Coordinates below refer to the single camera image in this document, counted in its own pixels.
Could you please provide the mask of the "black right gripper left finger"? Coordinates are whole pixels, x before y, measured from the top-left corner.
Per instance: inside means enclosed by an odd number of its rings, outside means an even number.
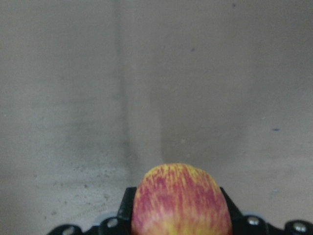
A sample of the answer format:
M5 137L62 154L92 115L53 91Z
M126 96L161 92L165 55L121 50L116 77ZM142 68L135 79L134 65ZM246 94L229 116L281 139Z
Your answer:
M73 224L64 224L55 227L49 235L130 235L136 187L125 189L119 210L115 216L107 217L98 225L92 225L87 231Z

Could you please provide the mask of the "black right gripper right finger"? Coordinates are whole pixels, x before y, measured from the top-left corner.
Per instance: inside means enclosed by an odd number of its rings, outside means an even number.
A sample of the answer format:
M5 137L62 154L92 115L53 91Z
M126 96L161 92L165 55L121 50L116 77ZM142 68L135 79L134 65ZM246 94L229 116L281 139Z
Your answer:
M223 187L220 189L228 206L234 235L311 235L313 233L313 224L306 220L290 220L283 228L277 228L260 216L243 214L225 189Z

